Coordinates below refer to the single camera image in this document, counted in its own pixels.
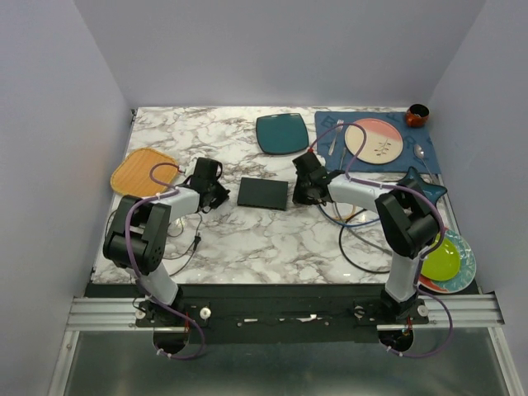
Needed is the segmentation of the black network switch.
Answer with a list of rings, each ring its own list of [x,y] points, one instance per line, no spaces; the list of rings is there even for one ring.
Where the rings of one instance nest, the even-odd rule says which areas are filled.
[[[237,205],[286,211],[288,182],[243,177],[238,190]]]

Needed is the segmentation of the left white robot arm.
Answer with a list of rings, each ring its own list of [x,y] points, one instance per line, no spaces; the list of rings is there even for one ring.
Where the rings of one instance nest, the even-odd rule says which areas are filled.
[[[214,159],[198,158],[194,172],[176,186],[154,176],[165,165],[154,165],[149,176],[167,191],[144,198],[124,196],[106,232],[102,251],[104,258],[135,277],[149,299],[147,307],[136,307],[138,318],[146,319],[148,308],[155,307],[155,317],[172,326],[185,317],[182,289],[163,265],[169,225],[218,208],[229,199],[229,190],[219,182],[223,165]]]

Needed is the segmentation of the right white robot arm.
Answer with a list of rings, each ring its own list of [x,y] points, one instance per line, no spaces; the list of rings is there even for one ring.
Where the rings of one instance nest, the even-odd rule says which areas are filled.
[[[445,226],[436,202],[443,186],[424,181],[415,167],[395,183],[328,172],[311,151],[293,160],[297,205],[345,203],[375,212],[392,249],[389,278],[381,292],[379,312],[389,323],[407,317],[417,299],[418,271],[444,238]]]

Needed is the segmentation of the teal square plate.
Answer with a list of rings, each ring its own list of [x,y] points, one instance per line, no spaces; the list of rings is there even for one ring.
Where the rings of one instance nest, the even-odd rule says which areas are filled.
[[[299,113],[258,117],[256,136],[261,151],[269,155],[290,155],[309,146],[307,127]]]

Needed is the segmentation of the silver fork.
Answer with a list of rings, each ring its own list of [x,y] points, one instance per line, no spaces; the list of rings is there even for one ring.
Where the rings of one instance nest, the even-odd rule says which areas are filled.
[[[333,152],[334,152],[334,149],[335,149],[335,146],[336,146],[336,143],[337,143],[337,137],[340,134],[340,132],[342,131],[343,124],[344,124],[344,120],[339,119],[337,121],[336,128],[335,128],[335,135],[333,136],[332,142],[331,142],[331,144],[329,146],[329,149],[328,149],[328,155],[329,156],[333,155]]]

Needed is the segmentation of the orange woven tray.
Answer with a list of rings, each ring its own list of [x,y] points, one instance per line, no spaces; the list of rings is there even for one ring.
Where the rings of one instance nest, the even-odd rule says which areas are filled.
[[[177,161],[153,148],[130,153],[111,176],[111,188],[122,196],[154,196],[178,176]]]

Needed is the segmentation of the pink and cream plate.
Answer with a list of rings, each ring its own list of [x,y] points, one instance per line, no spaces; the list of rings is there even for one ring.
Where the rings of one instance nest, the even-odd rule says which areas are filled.
[[[357,126],[350,125],[346,129],[345,144],[348,150],[364,163],[382,165],[396,160],[403,151],[403,137],[399,131],[386,121],[375,118],[364,118],[354,121],[366,132],[366,143],[360,153],[357,153],[363,143],[364,135]]]

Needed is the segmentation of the blue star-shaped dish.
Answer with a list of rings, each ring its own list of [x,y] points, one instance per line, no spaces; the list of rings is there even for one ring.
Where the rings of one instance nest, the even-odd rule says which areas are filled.
[[[447,194],[444,186],[425,181],[415,167],[410,167],[406,175],[398,181],[398,185],[420,191],[433,205]]]

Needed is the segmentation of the blue placemat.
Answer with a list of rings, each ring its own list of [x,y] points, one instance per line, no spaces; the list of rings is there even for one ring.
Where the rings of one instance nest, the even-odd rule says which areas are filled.
[[[357,126],[361,129],[364,138],[363,143],[358,149],[360,153],[366,143],[366,132],[354,121],[364,118],[375,118],[383,120],[394,126],[403,137],[403,151],[400,156],[392,161],[382,165],[373,165],[364,163],[352,154],[345,144],[345,133],[350,125]],[[344,120],[343,128],[337,137],[337,143],[332,156],[328,155],[328,149],[335,135],[337,121]],[[425,126],[422,128],[408,127],[405,122],[404,112],[368,112],[368,111],[318,111],[315,113],[317,154],[325,159],[326,168],[332,170],[349,169],[351,172],[403,172],[405,173],[410,167],[415,167],[421,173],[427,173],[422,162],[415,157],[413,147],[419,144],[424,153],[427,166],[433,174],[440,174],[441,169],[437,162],[436,152],[430,139],[428,130]]]

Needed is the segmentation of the silver spoon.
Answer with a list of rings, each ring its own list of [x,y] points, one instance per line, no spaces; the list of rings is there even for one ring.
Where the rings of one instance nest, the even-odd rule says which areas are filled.
[[[426,160],[425,160],[425,153],[424,153],[422,147],[419,144],[415,144],[414,147],[413,147],[413,152],[414,152],[415,157],[418,158],[422,162],[422,164],[425,167],[425,169],[427,170],[427,173],[429,174],[431,180],[433,182],[435,182],[436,178],[435,178],[434,174],[431,172],[430,168],[427,166],[427,163],[426,163]]]

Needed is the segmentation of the brown lacquer cup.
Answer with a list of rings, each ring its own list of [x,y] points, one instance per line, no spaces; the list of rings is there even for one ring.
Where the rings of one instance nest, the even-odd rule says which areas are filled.
[[[429,118],[430,110],[423,104],[412,104],[405,113],[405,122],[408,127],[421,128]]]

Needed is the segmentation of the lime green plate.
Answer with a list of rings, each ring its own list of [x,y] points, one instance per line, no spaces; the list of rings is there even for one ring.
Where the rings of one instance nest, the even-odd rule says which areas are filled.
[[[455,244],[444,237],[442,244],[427,256],[421,275],[433,281],[448,281],[460,271],[460,254]]]

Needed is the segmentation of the red and teal plate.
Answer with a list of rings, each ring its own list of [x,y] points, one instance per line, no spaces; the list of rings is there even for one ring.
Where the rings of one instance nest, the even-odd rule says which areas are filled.
[[[446,281],[430,280],[425,276],[419,276],[419,285],[431,291],[449,295],[465,290],[473,282],[476,271],[476,259],[469,244],[461,235],[453,230],[446,229],[445,236],[451,240],[457,247],[460,254],[460,271],[458,274]]]

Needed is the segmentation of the black mounting base plate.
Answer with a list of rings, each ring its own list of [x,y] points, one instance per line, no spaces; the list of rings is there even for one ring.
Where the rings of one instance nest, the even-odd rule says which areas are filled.
[[[452,317],[441,295],[420,294],[408,313],[393,318],[381,307],[381,285],[197,285],[182,286],[183,316],[148,308],[139,322],[154,322],[167,331],[149,329],[156,347],[179,351],[188,345],[290,344],[310,342],[385,342],[404,344],[429,322],[423,299],[430,297]],[[83,298],[149,299],[133,285],[90,284]]]

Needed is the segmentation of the aluminium rail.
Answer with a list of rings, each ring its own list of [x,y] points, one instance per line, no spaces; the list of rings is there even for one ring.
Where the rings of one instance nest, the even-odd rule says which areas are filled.
[[[442,295],[441,302],[446,305],[452,317],[454,328],[495,328],[504,324],[502,312],[494,295]],[[70,306],[66,329],[74,331],[167,331],[148,322],[139,322],[139,311],[133,306],[142,300],[131,298],[76,298]],[[416,319],[412,327],[448,328],[447,312],[441,303],[430,297],[423,299],[428,309],[429,322],[419,324]]]

